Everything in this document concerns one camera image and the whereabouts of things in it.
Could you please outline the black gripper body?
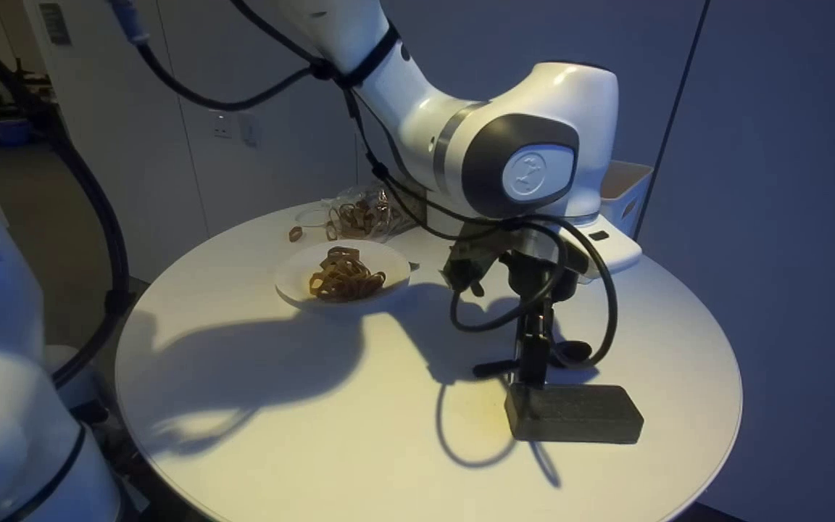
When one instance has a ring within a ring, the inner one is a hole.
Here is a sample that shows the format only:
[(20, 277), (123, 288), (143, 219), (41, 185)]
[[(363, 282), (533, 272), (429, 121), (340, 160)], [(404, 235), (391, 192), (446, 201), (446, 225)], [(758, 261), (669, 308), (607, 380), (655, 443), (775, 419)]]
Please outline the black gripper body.
[(553, 303), (574, 293), (574, 272), (553, 261), (510, 251), (508, 283), (518, 296), (516, 343), (523, 348), (553, 344)]

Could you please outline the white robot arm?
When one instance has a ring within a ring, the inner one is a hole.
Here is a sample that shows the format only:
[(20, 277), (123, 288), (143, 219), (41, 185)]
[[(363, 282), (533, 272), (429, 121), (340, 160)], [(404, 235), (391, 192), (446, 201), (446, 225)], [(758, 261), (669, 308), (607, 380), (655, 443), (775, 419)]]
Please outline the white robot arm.
[(508, 266), (518, 354), (484, 370), (508, 380), (510, 430), (565, 441), (637, 427), (640, 412), (621, 386), (547, 382), (553, 364), (600, 363), (553, 340), (553, 303), (584, 276), (611, 276), (594, 235), (607, 225), (600, 183), (611, 163), (618, 76), (542, 61), (516, 87), (471, 100), (424, 76), (381, 0), (275, 2), (304, 35), (313, 67), (344, 90), (350, 112), (373, 115), (404, 173), (462, 222), (446, 283), (463, 293), (492, 263)]

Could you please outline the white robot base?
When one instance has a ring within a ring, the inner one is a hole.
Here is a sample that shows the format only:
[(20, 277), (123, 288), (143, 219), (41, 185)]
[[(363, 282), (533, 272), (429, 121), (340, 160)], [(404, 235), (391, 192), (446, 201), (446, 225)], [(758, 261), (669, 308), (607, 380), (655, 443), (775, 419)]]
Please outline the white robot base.
[(43, 364), (41, 288), (0, 219), (0, 522), (118, 522), (118, 486)]

